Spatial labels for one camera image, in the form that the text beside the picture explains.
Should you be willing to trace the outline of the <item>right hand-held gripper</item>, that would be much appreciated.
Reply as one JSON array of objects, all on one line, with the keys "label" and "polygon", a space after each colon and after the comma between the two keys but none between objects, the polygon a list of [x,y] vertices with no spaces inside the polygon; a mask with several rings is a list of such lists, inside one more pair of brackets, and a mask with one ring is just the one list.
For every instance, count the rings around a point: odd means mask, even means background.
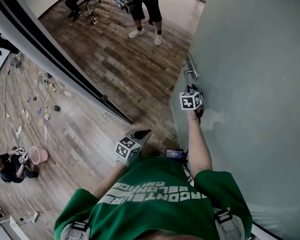
[{"label": "right hand-held gripper", "polygon": [[196,85],[186,86],[185,92],[179,94],[180,105],[182,110],[194,111],[198,118],[204,113],[203,98]]}]

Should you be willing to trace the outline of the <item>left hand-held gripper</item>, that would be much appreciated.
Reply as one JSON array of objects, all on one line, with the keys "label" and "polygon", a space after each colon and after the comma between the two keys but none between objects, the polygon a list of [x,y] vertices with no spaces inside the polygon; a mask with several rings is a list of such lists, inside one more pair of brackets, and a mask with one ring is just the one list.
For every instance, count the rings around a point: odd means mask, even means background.
[{"label": "left hand-held gripper", "polygon": [[132,129],[121,140],[116,143],[115,154],[118,155],[118,162],[128,166],[141,151],[152,135],[152,130]]}]

